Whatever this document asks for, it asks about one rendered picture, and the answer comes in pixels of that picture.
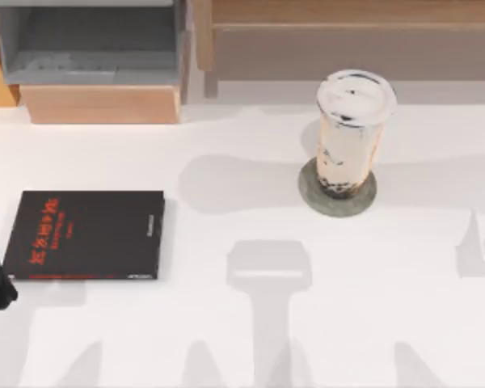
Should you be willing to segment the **grey round coaster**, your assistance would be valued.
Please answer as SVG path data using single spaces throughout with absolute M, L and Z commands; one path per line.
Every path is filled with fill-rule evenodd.
M 297 185 L 304 202 L 314 211 L 328 217 L 353 217 L 368 210 L 376 199 L 377 180 L 371 171 L 353 197 L 337 199 L 326 194 L 318 181 L 316 158 L 305 164 L 298 175 Z

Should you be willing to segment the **milk tea cup with lid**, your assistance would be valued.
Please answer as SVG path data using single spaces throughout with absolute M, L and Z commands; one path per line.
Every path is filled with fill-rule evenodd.
M 381 75 L 350 69 L 326 76 L 317 89 L 316 103 L 320 112 L 317 180 L 329 196 L 350 198 L 369 177 L 397 96 Z

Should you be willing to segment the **black book with red lettering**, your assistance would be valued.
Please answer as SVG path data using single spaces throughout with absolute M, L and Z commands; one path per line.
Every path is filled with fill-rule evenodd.
M 155 280 L 161 191 L 22 193 L 3 267 L 13 280 Z

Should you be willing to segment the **pale wooden drawer front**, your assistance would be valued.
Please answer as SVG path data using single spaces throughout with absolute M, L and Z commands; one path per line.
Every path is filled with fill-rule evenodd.
M 181 88 L 159 85 L 22 85 L 34 124 L 176 124 Z

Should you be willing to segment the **wooden open shelf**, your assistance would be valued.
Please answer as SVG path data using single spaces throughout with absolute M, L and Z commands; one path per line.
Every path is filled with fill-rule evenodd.
M 307 82 L 340 69 L 485 85 L 485 0 L 191 0 L 196 61 L 220 81 Z

